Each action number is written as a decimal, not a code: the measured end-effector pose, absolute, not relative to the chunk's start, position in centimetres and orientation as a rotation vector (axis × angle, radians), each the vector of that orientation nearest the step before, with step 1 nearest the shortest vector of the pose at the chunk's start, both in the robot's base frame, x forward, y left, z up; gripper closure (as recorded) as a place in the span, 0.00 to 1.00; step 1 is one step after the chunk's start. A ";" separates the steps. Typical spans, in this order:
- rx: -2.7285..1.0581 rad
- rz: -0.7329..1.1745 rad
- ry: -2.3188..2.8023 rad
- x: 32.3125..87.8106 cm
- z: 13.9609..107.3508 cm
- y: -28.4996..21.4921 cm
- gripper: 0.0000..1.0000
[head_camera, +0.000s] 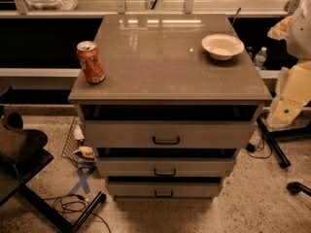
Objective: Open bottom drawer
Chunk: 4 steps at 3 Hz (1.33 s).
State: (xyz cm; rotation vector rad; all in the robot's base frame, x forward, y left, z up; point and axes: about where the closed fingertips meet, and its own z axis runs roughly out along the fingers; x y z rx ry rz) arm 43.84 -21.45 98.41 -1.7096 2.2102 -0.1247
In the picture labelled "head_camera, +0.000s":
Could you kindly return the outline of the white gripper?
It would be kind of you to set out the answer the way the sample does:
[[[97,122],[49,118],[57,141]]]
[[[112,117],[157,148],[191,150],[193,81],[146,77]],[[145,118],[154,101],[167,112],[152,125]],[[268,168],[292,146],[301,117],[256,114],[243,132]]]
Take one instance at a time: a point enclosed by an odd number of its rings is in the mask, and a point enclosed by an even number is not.
[[[270,105],[269,127],[286,127],[311,101],[311,61],[299,61],[291,69],[283,67]]]

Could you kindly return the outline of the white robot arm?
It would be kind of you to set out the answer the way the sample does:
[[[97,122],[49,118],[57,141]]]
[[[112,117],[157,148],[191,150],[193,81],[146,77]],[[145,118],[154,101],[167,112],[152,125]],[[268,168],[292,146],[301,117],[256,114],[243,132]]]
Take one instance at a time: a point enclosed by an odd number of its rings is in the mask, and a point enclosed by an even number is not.
[[[288,54],[298,59],[292,68],[281,69],[266,120],[269,127],[281,128],[311,101],[311,0],[302,0],[294,14],[271,27],[267,36],[285,40]]]

